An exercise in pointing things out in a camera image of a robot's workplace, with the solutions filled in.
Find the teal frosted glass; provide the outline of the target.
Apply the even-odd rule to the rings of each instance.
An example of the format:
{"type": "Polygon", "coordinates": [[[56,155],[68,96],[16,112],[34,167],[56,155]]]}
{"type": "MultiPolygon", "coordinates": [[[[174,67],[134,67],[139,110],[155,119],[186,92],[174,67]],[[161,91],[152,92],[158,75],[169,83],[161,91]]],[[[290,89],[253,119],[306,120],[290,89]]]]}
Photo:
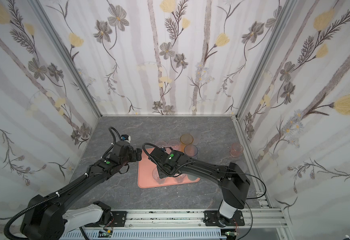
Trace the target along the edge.
{"type": "Polygon", "coordinates": [[[188,179],[189,179],[189,181],[192,181],[192,182],[195,182],[195,181],[199,181],[199,180],[200,180],[200,178],[195,177],[195,176],[192,176],[192,175],[188,175],[188,179]]]}

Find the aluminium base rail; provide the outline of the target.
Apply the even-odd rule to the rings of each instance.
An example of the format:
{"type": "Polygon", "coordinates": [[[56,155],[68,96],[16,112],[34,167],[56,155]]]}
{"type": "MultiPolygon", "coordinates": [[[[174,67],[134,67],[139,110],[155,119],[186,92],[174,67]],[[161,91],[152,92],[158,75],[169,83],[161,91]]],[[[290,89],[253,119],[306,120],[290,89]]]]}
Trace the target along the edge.
{"type": "MultiPolygon", "coordinates": [[[[115,216],[117,229],[194,229],[207,228],[205,210],[124,210],[125,217],[115,216]]],[[[234,214],[240,228],[286,228],[279,209],[243,209],[234,214]]]]}

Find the pink faceted glass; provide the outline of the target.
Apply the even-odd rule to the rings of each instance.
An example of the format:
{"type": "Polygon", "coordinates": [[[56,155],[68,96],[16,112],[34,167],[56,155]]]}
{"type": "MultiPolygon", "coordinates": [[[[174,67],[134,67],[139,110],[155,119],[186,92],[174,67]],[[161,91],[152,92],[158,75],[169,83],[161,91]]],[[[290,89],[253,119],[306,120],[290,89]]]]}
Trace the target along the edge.
{"type": "Polygon", "coordinates": [[[237,158],[243,153],[243,151],[244,151],[244,147],[239,142],[233,143],[231,145],[230,155],[233,158],[237,158]]]}

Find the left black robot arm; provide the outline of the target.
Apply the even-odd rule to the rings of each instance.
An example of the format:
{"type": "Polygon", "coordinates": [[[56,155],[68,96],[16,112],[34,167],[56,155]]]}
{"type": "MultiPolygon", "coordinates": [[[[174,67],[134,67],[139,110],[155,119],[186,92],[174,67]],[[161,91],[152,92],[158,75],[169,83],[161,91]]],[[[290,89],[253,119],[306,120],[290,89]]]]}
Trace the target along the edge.
{"type": "Polygon", "coordinates": [[[129,163],[142,160],[142,150],[130,143],[119,141],[107,154],[90,165],[86,172],[67,186],[42,197],[34,197],[29,206],[35,206],[24,214],[20,232],[30,240],[58,240],[68,229],[63,215],[81,197],[99,184],[107,181],[129,163]]]}

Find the clear round glass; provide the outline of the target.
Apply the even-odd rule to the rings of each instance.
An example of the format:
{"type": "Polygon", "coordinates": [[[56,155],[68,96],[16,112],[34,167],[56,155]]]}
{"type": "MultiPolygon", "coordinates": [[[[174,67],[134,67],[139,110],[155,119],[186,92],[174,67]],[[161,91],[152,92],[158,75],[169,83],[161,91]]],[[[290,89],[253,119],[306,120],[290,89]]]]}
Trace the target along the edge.
{"type": "Polygon", "coordinates": [[[171,147],[174,150],[179,150],[180,146],[181,146],[181,144],[177,140],[171,140],[168,142],[168,147],[171,147]]]}

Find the frosted dotted glass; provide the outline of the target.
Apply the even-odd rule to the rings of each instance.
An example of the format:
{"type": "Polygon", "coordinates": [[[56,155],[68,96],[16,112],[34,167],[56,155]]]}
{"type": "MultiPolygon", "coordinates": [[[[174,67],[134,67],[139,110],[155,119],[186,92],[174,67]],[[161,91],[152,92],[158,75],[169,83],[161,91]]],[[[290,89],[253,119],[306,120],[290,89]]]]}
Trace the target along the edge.
{"type": "Polygon", "coordinates": [[[242,170],[243,173],[248,173],[248,166],[246,163],[242,161],[236,162],[236,164],[239,166],[239,168],[242,170]]]}
{"type": "Polygon", "coordinates": [[[194,139],[193,145],[198,145],[201,142],[202,133],[200,131],[192,131],[191,135],[194,139]]]}

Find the pink plastic tray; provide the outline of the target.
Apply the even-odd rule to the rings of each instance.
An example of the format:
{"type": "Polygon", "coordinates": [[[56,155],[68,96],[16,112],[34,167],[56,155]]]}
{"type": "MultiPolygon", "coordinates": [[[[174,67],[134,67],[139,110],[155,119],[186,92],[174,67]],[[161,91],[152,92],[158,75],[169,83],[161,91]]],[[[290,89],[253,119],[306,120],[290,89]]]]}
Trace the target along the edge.
{"type": "Polygon", "coordinates": [[[186,178],[184,181],[180,184],[177,184],[174,181],[174,178],[166,178],[166,181],[162,185],[158,185],[154,179],[152,178],[152,171],[153,169],[157,167],[153,162],[151,162],[148,158],[148,156],[142,152],[142,160],[139,162],[139,168],[138,168],[138,186],[141,189],[149,189],[149,188],[159,188],[159,187],[167,187],[167,186],[174,186],[174,185],[184,185],[184,184],[192,184],[197,183],[199,181],[189,181],[188,175],[186,175],[186,178]]]}

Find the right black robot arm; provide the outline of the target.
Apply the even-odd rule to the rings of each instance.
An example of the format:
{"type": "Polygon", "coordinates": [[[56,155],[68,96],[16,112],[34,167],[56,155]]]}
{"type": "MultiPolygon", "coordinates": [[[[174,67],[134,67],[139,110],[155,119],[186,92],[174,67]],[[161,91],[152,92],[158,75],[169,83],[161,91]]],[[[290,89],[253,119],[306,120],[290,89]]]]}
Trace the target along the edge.
{"type": "Polygon", "coordinates": [[[165,148],[157,147],[150,152],[146,149],[143,151],[157,166],[161,178],[176,178],[178,175],[187,174],[211,181],[221,188],[223,200],[219,206],[217,219],[214,220],[215,226],[228,226],[236,211],[244,209],[251,182],[235,163],[227,166],[214,165],[173,149],[170,153],[167,153],[165,148]]]}

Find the yellow transparent glass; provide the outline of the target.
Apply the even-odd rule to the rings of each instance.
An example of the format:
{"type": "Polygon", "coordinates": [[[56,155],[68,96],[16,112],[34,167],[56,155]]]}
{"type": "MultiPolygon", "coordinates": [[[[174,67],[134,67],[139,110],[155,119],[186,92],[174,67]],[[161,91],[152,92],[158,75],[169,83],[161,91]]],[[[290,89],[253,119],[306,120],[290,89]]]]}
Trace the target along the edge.
{"type": "Polygon", "coordinates": [[[194,138],[191,134],[183,134],[180,137],[180,151],[183,152],[185,147],[191,145],[194,142],[194,138]]]}

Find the blue frosted glass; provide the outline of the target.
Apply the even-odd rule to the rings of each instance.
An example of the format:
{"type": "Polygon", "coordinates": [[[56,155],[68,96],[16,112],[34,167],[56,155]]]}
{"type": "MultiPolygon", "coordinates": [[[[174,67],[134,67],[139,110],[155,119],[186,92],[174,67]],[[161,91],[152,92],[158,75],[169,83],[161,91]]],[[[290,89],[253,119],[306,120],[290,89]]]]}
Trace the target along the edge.
{"type": "Polygon", "coordinates": [[[193,158],[193,159],[197,158],[198,152],[199,152],[198,148],[195,145],[192,145],[192,144],[187,145],[184,148],[184,153],[188,157],[193,158]]]}

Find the clear tall faceted glass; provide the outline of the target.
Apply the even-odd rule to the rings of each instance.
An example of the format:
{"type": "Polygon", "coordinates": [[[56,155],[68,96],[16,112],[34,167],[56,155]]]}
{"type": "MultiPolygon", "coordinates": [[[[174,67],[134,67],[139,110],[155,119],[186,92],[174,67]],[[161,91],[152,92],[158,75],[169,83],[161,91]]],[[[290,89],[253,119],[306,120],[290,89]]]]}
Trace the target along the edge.
{"type": "Polygon", "coordinates": [[[162,185],[165,183],[167,177],[161,178],[157,167],[155,167],[152,171],[152,178],[158,185],[162,185]]]}

